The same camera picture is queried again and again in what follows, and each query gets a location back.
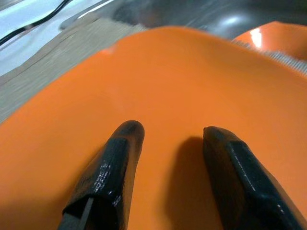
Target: orange container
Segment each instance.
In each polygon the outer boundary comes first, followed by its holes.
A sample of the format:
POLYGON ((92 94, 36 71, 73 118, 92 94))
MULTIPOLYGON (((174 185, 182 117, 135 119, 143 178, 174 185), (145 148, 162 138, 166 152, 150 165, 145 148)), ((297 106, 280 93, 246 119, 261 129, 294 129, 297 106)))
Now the orange container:
POLYGON ((126 120, 145 127, 129 230, 221 230, 202 130, 250 146, 307 218, 307 81, 199 31, 120 40, 50 84, 0 126, 0 226, 55 229, 74 184, 126 120))

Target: white surface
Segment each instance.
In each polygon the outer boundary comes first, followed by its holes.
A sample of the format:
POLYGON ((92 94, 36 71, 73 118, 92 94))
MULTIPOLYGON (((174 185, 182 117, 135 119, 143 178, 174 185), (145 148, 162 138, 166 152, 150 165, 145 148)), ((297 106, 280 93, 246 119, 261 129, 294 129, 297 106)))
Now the white surface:
MULTIPOLYGON (((0 46, 0 77, 20 66, 58 35, 60 24, 101 0, 72 0, 46 23, 22 33, 0 46)), ((62 0, 23 0, 0 11, 0 37, 51 13, 62 0)))

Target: orange plastic surface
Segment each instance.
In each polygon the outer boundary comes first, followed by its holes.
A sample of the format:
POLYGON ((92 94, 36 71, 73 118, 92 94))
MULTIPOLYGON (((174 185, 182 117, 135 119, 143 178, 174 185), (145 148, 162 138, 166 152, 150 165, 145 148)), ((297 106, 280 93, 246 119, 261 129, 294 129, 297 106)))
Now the orange plastic surface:
POLYGON ((236 38, 260 50, 281 51, 307 61, 307 26, 272 22, 236 38))
POLYGON ((1 124, 0 226, 55 229, 90 159, 130 119, 145 140, 129 230, 222 229, 201 153, 207 126, 246 141, 307 218, 306 101, 299 73, 202 32, 126 37, 1 124))

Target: stainless steel sink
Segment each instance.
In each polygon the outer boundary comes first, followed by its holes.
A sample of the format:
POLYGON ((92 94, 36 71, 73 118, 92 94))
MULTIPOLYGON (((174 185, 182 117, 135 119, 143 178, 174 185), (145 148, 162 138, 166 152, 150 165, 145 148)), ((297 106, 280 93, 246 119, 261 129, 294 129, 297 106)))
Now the stainless steel sink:
POLYGON ((129 0, 113 19, 150 28, 183 25, 231 39, 272 21, 307 24, 307 0, 129 0))

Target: black cable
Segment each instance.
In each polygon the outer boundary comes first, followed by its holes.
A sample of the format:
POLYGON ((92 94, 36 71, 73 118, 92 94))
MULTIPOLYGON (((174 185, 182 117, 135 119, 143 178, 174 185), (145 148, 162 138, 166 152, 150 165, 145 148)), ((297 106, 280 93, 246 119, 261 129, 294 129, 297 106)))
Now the black cable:
POLYGON ((3 38, 0 39, 0 46, 3 45, 4 43, 6 43, 8 40, 10 40, 11 38, 15 37, 16 35, 22 33, 23 31, 26 31, 30 28, 33 28, 35 26, 38 26, 42 23, 45 23, 46 21, 48 21, 49 19, 53 18, 57 13, 59 13, 70 1, 72 0, 64 0, 53 12, 51 12, 50 14, 48 14, 46 17, 25 25, 24 27, 21 27, 17 30, 14 30, 13 32, 10 32, 8 35, 4 36, 3 38))

